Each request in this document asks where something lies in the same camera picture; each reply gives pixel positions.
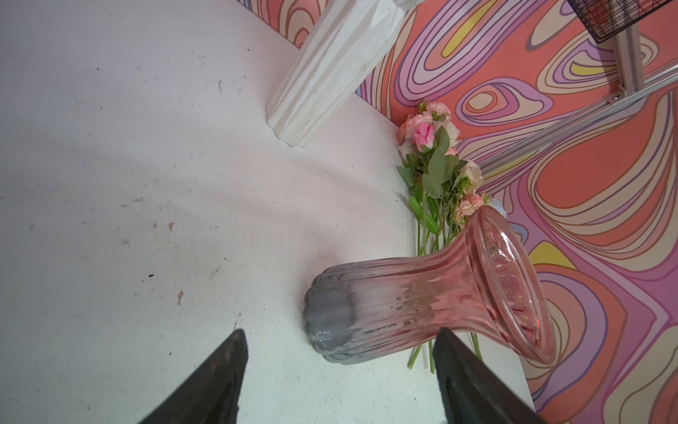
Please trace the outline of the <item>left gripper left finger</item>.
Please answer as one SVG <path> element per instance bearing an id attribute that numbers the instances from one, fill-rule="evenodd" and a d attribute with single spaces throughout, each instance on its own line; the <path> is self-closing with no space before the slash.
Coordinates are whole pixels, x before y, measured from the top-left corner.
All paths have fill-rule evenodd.
<path id="1" fill-rule="evenodd" d="M 144 423 L 235 423 L 248 346 L 234 330 Z"/>

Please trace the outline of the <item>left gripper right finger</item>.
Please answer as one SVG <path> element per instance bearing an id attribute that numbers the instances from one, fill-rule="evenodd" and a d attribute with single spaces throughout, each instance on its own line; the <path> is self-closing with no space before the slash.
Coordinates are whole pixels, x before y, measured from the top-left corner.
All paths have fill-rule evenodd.
<path id="1" fill-rule="evenodd" d="M 542 423 L 450 329 L 434 343 L 434 365 L 448 423 Z"/>

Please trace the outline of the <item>pink grey glass vase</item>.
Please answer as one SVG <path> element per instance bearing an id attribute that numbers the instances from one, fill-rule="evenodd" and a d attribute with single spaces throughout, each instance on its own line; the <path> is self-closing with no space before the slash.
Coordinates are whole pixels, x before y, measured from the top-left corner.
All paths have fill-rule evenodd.
<path id="1" fill-rule="evenodd" d="M 330 267 L 305 294 L 304 329 L 326 360 L 359 364 L 475 332 L 554 363 L 554 325 L 522 242 L 494 208 L 477 210 L 443 250 Z"/>

